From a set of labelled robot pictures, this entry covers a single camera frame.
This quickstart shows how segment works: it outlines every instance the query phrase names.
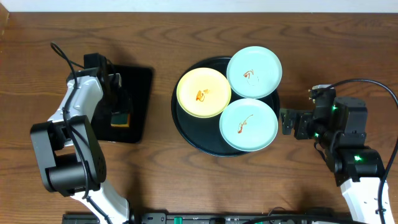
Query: green light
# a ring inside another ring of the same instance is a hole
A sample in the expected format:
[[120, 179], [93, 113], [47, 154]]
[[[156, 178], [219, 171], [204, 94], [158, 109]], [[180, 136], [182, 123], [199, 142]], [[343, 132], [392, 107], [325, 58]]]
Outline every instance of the green light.
[[355, 161], [361, 161], [362, 158], [360, 156], [354, 156]]

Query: white wall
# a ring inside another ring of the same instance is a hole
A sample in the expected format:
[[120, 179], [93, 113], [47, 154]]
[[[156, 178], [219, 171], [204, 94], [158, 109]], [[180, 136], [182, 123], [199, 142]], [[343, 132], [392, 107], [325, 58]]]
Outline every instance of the white wall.
[[10, 12], [398, 12], [398, 0], [0, 0]]

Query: yellow plate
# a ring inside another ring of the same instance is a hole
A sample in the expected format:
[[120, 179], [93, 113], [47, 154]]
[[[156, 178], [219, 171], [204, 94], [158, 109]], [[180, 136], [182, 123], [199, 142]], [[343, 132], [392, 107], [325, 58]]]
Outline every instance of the yellow plate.
[[223, 112], [231, 99], [231, 86], [223, 74], [211, 68], [186, 73], [177, 85], [182, 109], [197, 118], [210, 118]]

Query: wooden tabletop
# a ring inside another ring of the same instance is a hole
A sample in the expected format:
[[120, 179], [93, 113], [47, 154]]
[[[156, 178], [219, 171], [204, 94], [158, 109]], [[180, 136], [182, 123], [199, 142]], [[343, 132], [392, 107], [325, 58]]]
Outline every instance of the wooden tabletop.
[[[313, 148], [279, 131], [266, 149], [222, 158], [200, 152], [174, 126], [173, 88], [194, 63], [233, 55], [250, 45], [280, 58], [278, 91], [284, 108], [310, 109], [307, 90], [347, 78], [372, 78], [398, 93], [398, 17], [394, 14], [163, 14], [11, 13], [0, 42], [0, 223], [60, 223], [87, 212], [77, 201], [44, 189], [29, 130], [46, 121], [65, 92], [70, 59], [99, 52], [116, 64], [155, 70], [140, 144], [101, 141], [108, 180], [138, 211], [262, 213], [276, 206], [347, 212], [332, 173]], [[366, 144], [387, 163], [398, 116], [381, 88], [355, 83], [340, 96], [368, 106]], [[398, 164], [389, 174], [389, 198], [398, 220]]]

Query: round black tray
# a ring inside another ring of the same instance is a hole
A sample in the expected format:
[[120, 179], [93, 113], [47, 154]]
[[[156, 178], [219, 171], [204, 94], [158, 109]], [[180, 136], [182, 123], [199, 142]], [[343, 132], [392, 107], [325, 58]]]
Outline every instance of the round black tray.
[[[184, 74], [195, 68], [212, 68], [221, 72], [226, 76], [226, 67], [231, 57], [214, 57], [203, 60], [190, 67]], [[239, 151], [230, 146], [222, 137], [220, 133], [220, 117], [221, 114], [212, 118], [196, 118], [185, 112], [177, 101], [175, 85], [172, 95], [172, 116], [174, 124], [182, 137], [189, 142], [193, 147], [214, 156], [240, 156], [248, 152]], [[237, 95], [232, 91], [231, 101], [242, 99], [243, 97]], [[279, 119], [279, 96], [275, 90], [270, 95], [258, 99], [268, 104]]]

